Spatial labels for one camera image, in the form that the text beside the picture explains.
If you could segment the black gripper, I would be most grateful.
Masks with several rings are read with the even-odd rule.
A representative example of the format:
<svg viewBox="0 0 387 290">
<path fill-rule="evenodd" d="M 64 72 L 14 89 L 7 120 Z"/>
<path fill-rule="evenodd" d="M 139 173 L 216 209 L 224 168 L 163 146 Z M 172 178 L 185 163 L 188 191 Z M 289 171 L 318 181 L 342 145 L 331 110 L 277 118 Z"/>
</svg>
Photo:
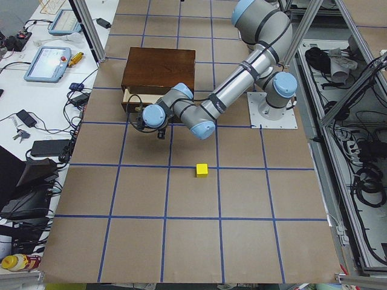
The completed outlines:
<svg viewBox="0 0 387 290">
<path fill-rule="evenodd" d="M 158 139 L 165 139 L 167 118 L 160 105 L 140 107 L 135 120 L 135 128 L 139 132 L 144 134 L 156 133 Z"/>
</svg>

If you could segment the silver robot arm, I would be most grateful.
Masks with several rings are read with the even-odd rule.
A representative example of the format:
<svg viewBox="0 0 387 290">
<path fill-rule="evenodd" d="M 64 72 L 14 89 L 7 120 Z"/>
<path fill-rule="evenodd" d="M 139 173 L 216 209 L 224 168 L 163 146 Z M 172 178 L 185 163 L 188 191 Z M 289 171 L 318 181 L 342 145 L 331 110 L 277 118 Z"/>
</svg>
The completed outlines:
<svg viewBox="0 0 387 290">
<path fill-rule="evenodd" d="M 162 131 L 169 119 L 177 116 L 194 136 L 205 140 L 215 131 L 216 119 L 253 84 L 269 85 L 267 104 L 271 108 L 287 108 L 297 81 L 287 72 L 275 73 L 273 66 L 290 48 L 290 18 L 266 1 L 239 1 L 232 13 L 232 24 L 242 41 L 255 47 L 246 60 L 199 105 L 184 83 L 176 84 L 156 103 L 141 108 L 131 122 L 134 129 L 143 133 Z"/>
</svg>

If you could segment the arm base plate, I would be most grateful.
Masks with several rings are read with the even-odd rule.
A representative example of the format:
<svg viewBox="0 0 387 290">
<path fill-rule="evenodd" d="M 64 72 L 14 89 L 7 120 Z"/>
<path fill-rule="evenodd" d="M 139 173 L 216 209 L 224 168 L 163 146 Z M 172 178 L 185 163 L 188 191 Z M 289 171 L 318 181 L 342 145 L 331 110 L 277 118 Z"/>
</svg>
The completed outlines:
<svg viewBox="0 0 387 290">
<path fill-rule="evenodd" d="M 253 129 L 292 129 L 298 128 L 294 109 L 289 100 L 284 108 L 276 109 L 266 102 L 265 92 L 248 92 L 250 126 Z"/>
</svg>

